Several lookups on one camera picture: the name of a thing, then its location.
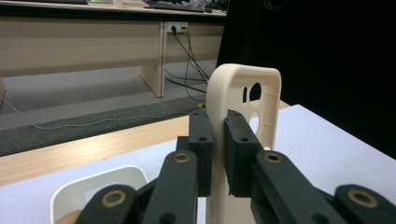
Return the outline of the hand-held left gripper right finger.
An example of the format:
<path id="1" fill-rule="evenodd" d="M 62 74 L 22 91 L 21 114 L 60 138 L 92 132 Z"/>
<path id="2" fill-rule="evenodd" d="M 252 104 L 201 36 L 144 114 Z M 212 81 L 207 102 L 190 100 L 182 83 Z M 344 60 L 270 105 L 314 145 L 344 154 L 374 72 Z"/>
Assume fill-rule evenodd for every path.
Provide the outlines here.
<path id="1" fill-rule="evenodd" d="M 224 122 L 226 125 L 225 170 L 229 193 L 234 197 L 249 198 L 252 194 L 254 177 L 252 164 L 262 147 L 241 113 L 229 109 Z"/>

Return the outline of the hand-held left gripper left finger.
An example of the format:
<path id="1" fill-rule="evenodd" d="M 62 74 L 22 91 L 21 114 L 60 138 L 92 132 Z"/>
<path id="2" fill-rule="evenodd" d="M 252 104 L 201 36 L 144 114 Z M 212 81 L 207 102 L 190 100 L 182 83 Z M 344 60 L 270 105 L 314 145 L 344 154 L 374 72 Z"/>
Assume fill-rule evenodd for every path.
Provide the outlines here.
<path id="1" fill-rule="evenodd" d="M 213 138 L 210 122 L 203 109 L 189 114 L 189 135 L 177 138 L 177 150 L 188 150 L 197 156 L 198 196 L 211 195 Z"/>

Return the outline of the beige phone case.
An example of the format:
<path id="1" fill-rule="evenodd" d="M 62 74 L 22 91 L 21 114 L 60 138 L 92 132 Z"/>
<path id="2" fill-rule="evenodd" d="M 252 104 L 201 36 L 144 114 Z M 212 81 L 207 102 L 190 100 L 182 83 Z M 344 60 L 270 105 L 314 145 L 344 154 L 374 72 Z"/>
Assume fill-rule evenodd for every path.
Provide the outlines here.
<path id="1" fill-rule="evenodd" d="M 263 147 L 274 148 L 281 75 L 274 68 L 235 63 L 219 66 L 206 90 L 206 114 L 213 138 L 211 196 L 206 200 L 205 224 L 256 224 L 250 200 L 228 194 L 225 173 L 225 122 L 234 110 L 245 120 L 259 116 L 256 136 Z"/>

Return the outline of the white plastic storage box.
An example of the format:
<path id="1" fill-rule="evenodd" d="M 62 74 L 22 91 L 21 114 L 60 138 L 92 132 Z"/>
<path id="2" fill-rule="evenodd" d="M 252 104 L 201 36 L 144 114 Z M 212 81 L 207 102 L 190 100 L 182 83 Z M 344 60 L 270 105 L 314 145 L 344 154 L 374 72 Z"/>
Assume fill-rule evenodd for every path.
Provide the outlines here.
<path id="1" fill-rule="evenodd" d="M 50 224 L 55 224 L 71 212 L 82 210 L 93 195 L 105 187 L 121 184 L 139 189 L 147 183 L 145 172 L 134 165 L 121 166 L 69 182 L 52 195 Z"/>

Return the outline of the white board sheet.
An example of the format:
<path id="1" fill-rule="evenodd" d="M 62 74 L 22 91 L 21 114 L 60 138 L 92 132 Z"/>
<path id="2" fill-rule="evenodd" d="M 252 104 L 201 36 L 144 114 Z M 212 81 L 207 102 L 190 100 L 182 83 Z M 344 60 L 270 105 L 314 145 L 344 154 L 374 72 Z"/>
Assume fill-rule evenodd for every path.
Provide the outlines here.
<path id="1" fill-rule="evenodd" d="M 0 158 L 0 224 L 50 224 L 53 193 L 87 175 L 133 164 L 156 177 L 188 124 L 170 119 Z M 396 160 L 300 105 L 280 110 L 276 150 L 319 189 L 358 184 L 396 204 Z"/>

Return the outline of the black curtain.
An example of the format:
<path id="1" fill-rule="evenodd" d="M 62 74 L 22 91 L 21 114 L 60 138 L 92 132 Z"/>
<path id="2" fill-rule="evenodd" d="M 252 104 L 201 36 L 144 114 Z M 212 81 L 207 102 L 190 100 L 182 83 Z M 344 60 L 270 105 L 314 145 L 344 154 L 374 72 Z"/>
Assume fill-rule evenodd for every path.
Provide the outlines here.
<path id="1" fill-rule="evenodd" d="M 396 160 L 396 0 L 230 0 L 218 63 L 277 69 L 284 102 Z"/>

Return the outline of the black keyboard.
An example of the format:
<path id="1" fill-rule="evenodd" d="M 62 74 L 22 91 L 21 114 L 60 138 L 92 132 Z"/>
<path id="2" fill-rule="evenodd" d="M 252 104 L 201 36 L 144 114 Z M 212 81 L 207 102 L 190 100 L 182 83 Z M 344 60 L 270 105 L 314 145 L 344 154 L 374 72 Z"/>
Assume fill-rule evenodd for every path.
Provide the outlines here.
<path id="1" fill-rule="evenodd" d="M 196 13 L 204 13 L 205 12 L 205 9 L 203 9 L 203 8 L 184 6 L 181 4 L 147 1 L 147 5 L 149 8 L 153 8 L 153 9 L 196 12 Z"/>

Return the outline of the beige wooden desk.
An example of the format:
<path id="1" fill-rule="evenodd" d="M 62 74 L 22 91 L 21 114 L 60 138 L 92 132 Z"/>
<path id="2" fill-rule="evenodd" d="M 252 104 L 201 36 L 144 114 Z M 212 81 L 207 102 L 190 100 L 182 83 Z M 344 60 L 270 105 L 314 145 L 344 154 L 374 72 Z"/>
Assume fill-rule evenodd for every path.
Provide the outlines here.
<path id="1" fill-rule="evenodd" d="M 124 0 L 122 7 L 0 0 L 0 96 L 7 77 L 138 66 L 161 97 L 164 66 L 188 58 L 168 26 L 187 23 L 196 60 L 215 60 L 225 19 L 152 9 L 140 0 Z"/>

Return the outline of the white wall socket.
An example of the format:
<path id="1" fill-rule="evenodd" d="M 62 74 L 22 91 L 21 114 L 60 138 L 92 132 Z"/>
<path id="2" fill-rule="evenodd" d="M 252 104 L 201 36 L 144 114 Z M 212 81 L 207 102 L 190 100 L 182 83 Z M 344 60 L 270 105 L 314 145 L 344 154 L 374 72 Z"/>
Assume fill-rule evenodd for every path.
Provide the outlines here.
<path id="1" fill-rule="evenodd" d="M 187 29 L 188 24 L 184 21 L 169 21 L 167 23 L 168 34 L 183 33 Z"/>

